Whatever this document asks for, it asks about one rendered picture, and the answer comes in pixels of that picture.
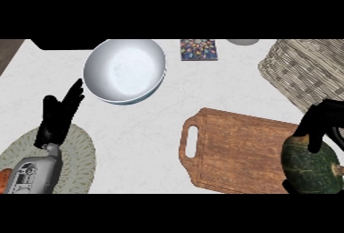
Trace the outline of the pale grey round object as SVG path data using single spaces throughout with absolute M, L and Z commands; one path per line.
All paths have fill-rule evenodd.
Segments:
M 238 46 L 251 46 L 258 43 L 260 39 L 227 39 Z

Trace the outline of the colourful patterned square coaster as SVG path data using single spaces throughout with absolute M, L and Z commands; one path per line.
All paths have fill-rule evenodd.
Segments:
M 183 61 L 215 61 L 217 46 L 214 39 L 182 39 L 180 54 Z

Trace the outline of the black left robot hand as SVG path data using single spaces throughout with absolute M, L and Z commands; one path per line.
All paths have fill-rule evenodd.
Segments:
M 34 146 L 44 148 L 50 143 L 62 145 L 66 139 L 72 117 L 77 113 L 83 94 L 83 80 L 78 79 L 62 101 L 53 95 L 43 98 L 43 119 Z

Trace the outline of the woven wicker basket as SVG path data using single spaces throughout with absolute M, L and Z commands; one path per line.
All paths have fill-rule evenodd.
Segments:
M 303 113 L 344 101 L 344 39 L 278 39 L 258 70 Z

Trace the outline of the brown wooden cutting board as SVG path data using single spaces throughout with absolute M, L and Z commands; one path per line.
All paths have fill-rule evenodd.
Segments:
M 179 159 L 196 187 L 223 193 L 282 194 L 280 149 L 297 125 L 210 108 L 186 120 L 198 128 L 196 153 Z

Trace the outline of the dark green squash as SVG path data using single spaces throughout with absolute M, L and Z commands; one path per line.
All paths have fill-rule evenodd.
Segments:
M 283 142 L 280 165 L 286 180 L 300 194 L 337 194 L 344 188 L 337 152 L 325 142 L 317 153 L 307 146 L 309 136 L 289 136 Z

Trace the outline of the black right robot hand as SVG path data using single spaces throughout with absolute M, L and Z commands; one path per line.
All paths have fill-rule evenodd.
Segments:
M 344 128 L 344 101 L 323 99 L 317 105 L 311 105 L 295 129 L 292 136 L 309 136 L 309 151 L 317 153 L 322 146 L 322 138 L 328 136 L 344 151 L 344 136 L 340 129 Z M 282 186 L 289 194 L 300 194 L 285 179 Z

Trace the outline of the brown wooden panel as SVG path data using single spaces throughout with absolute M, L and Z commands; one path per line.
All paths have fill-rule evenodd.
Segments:
M 7 68 L 7 64 L 13 56 L 16 55 L 22 42 L 22 39 L 0 39 L 0 75 Z

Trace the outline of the round patterned grey placemat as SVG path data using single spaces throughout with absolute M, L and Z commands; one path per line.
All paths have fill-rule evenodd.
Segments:
M 25 157 L 44 157 L 47 152 L 34 147 L 37 129 L 28 131 L 0 153 L 0 170 L 15 168 Z M 96 149 L 86 131 L 72 124 L 60 146 L 62 171 L 53 194 L 87 194 L 96 171 Z

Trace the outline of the orange object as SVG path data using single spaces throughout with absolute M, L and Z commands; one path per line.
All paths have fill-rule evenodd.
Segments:
M 6 186 L 7 186 L 7 180 L 10 177 L 12 169 L 6 168 L 0 171 L 0 194 L 4 193 L 6 191 Z

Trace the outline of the white bowl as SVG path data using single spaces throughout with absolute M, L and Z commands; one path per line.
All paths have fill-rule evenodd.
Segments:
M 108 39 L 90 53 L 83 82 L 91 94 L 115 105 L 142 102 L 159 88 L 167 56 L 152 39 Z

